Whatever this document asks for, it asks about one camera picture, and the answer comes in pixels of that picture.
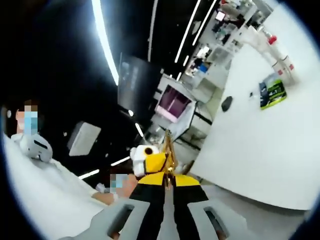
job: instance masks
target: gray plastic part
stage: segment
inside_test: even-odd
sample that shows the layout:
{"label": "gray plastic part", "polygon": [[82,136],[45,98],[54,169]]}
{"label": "gray plastic part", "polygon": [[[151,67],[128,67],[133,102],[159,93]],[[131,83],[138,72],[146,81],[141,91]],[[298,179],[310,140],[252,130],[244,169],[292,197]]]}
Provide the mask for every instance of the gray plastic part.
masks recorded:
{"label": "gray plastic part", "polygon": [[216,230],[211,223],[207,211],[211,212],[226,233],[227,240],[259,239],[248,230],[247,221],[222,202],[207,200],[188,204],[201,240],[218,240]]}
{"label": "gray plastic part", "polygon": [[121,221],[120,216],[126,209],[132,212],[121,230],[119,240],[136,240],[149,205],[149,202],[120,198],[117,203],[95,215],[87,230],[77,236],[67,236],[60,240],[112,240],[108,233]]}
{"label": "gray plastic part", "polygon": [[75,125],[75,127],[74,127],[74,129],[73,129],[73,132],[72,132],[72,134],[71,134],[71,136],[70,136],[70,138],[69,138],[69,141],[68,141],[67,144],[66,144],[66,146],[67,146],[67,148],[68,148],[69,150],[71,149],[72,144],[73,144],[74,141],[76,140],[76,137],[77,137],[77,135],[78,135],[78,133],[79,133],[79,130],[80,130],[82,124],[84,124],[84,121],[80,121],[80,122],[78,122],[78,123]]}

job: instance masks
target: blue face mask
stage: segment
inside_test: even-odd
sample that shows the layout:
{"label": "blue face mask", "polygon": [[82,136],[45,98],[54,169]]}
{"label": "blue face mask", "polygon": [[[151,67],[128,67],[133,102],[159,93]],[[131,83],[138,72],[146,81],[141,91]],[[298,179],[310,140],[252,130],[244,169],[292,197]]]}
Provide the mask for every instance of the blue face mask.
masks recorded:
{"label": "blue face mask", "polygon": [[38,112],[25,111],[24,112],[24,133],[36,134],[38,132]]}

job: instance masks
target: ceiling light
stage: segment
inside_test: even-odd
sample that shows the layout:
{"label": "ceiling light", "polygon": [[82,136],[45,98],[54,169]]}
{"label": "ceiling light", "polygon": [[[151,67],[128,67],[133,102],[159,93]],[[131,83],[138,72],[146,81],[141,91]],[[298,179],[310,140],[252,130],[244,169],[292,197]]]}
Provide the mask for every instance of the ceiling light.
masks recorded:
{"label": "ceiling light", "polygon": [[150,26],[150,34],[149,34],[148,62],[151,62],[152,37],[154,35],[154,27],[155,27],[155,19],[156,19],[158,1],[159,0],[155,0],[153,2],[153,8],[152,8],[151,26]]}
{"label": "ceiling light", "polygon": [[138,123],[135,124],[136,129],[138,130],[138,133],[140,134],[140,136],[143,138],[144,137],[144,133],[142,132],[140,126]]}
{"label": "ceiling light", "polygon": [[119,161],[116,161],[116,162],[112,163],[111,166],[113,167],[113,166],[118,165],[118,164],[120,164],[120,163],[123,163],[123,162],[125,162],[125,161],[127,161],[127,160],[129,160],[129,159],[130,159],[130,157],[127,156],[127,157],[125,157],[125,158],[123,158],[123,159],[121,159],[121,160],[119,160]]}
{"label": "ceiling light", "polygon": [[88,172],[88,173],[86,173],[86,174],[83,174],[83,175],[79,176],[79,179],[85,179],[85,178],[88,178],[88,177],[90,177],[90,176],[92,176],[92,175],[97,174],[99,171],[100,171],[100,170],[99,170],[99,169],[97,169],[97,170],[94,170],[94,171]]}
{"label": "ceiling light", "polygon": [[217,2],[217,0],[214,0],[213,3],[211,4],[211,6],[210,6],[210,8],[209,8],[209,11],[208,11],[207,14],[205,15],[205,18],[204,18],[204,20],[203,20],[203,22],[202,22],[202,24],[201,24],[201,27],[200,27],[198,33],[196,34],[196,36],[195,36],[195,38],[194,38],[194,40],[193,40],[192,46],[194,46],[194,45],[196,44],[197,39],[198,39],[198,37],[200,36],[200,33],[201,33],[202,29],[204,28],[204,26],[205,26],[205,24],[206,24],[206,21],[207,21],[209,15],[210,15],[212,9],[214,8],[214,5],[216,4],[216,2]]}
{"label": "ceiling light", "polygon": [[179,81],[180,77],[181,77],[181,72],[179,72],[178,77],[176,78],[177,81]]}
{"label": "ceiling light", "polygon": [[102,9],[101,9],[101,2],[100,0],[91,0],[91,1],[92,1],[93,14],[95,19],[95,26],[98,32],[101,45],[102,45],[104,56],[109,65],[115,85],[118,86],[119,75],[118,75],[115,61],[112,57],[109,42],[108,42],[107,32],[106,32],[105,23],[104,23],[104,16],[102,14]]}
{"label": "ceiling light", "polygon": [[180,56],[182,47],[183,47],[183,45],[184,45],[184,43],[185,43],[186,37],[187,37],[187,35],[188,35],[189,29],[190,29],[190,26],[191,26],[191,23],[192,23],[192,21],[193,21],[193,19],[194,19],[194,17],[195,17],[195,14],[196,14],[196,11],[197,11],[197,9],[198,9],[198,7],[199,7],[200,2],[201,2],[201,0],[198,0],[198,1],[196,2],[195,8],[194,8],[193,13],[192,13],[192,15],[191,15],[191,18],[190,18],[190,20],[189,20],[188,26],[186,27],[185,33],[184,33],[184,35],[183,35],[183,38],[182,38],[182,41],[181,41],[181,44],[180,44],[178,53],[176,54],[176,57],[175,57],[175,60],[174,60],[175,63],[178,62],[178,59],[179,59],[179,56]]}
{"label": "ceiling light", "polygon": [[184,60],[184,62],[183,62],[183,66],[185,66],[185,65],[187,64],[188,59],[189,59],[189,55],[185,57],[185,60]]}

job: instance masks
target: person's arm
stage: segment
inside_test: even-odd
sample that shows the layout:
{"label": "person's arm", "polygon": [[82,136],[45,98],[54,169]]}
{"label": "person's arm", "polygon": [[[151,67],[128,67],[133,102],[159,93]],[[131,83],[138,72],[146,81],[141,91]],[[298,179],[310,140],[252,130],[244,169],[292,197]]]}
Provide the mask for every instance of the person's arm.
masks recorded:
{"label": "person's arm", "polygon": [[65,166],[63,166],[59,161],[54,160],[53,158],[50,160],[52,164],[54,164],[60,172],[63,174],[63,177],[65,179],[68,179],[73,184],[77,184],[78,186],[81,186],[81,188],[87,192],[90,196],[93,196],[98,191],[94,188],[92,188],[89,184],[87,184],[85,181],[80,179],[78,176],[76,176],[73,172],[69,171]]}
{"label": "person's arm", "polygon": [[101,193],[101,192],[96,192],[92,195],[92,198],[106,204],[106,205],[111,205],[115,202],[114,195],[110,192],[108,193]]}

